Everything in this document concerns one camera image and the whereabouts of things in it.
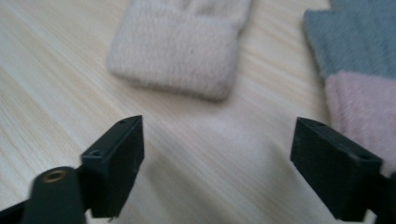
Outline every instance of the light wood surface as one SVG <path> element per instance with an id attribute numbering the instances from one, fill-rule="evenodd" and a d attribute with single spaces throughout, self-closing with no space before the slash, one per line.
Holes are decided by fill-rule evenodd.
<path id="1" fill-rule="evenodd" d="M 127 6 L 0 1 L 0 209 L 26 199 L 36 175 L 77 167 L 117 120 L 143 115 L 146 158 L 114 223 L 338 223 L 289 161 L 296 117 L 329 121 L 302 26 L 328 1 L 253 0 L 221 103 L 107 73 Z"/>

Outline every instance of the screw hole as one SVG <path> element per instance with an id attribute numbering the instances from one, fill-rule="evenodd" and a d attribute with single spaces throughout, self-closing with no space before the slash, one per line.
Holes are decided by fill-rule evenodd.
<path id="1" fill-rule="evenodd" d="M 66 176 L 66 171 L 65 170 L 56 170 L 56 171 L 52 171 L 46 175 L 44 175 L 43 177 L 43 181 L 45 183 L 52 183 L 52 182 L 56 182 L 60 179 L 63 179 Z"/>
<path id="2" fill-rule="evenodd" d="M 91 151 L 90 152 L 90 155 L 91 156 L 101 156 L 102 155 L 102 152 L 101 151 L 99 151 L 99 150 L 94 150 L 94 151 Z"/>

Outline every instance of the wood grain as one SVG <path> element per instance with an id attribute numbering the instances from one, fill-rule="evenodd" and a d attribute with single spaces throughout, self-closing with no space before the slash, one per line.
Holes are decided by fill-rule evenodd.
<path id="1" fill-rule="evenodd" d="M 289 162 L 296 117 L 328 122 L 304 38 L 325 0 L 253 0 L 230 97 L 137 89 L 104 60 L 127 0 L 0 2 L 0 209 L 119 119 L 144 116 L 146 158 L 114 223 L 338 223 Z M 91 220 L 106 223 L 106 220 Z"/>

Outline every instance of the knitted glove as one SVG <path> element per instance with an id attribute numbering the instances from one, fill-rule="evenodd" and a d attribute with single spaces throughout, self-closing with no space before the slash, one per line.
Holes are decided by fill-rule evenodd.
<path id="1" fill-rule="evenodd" d="M 396 171 L 396 1 L 332 0 L 307 11 L 308 40 L 325 78 L 332 126 Z"/>
<path id="2" fill-rule="evenodd" d="M 238 59 L 238 32 L 250 0 L 136 0 L 107 57 L 107 70 L 142 86 L 227 96 Z"/>

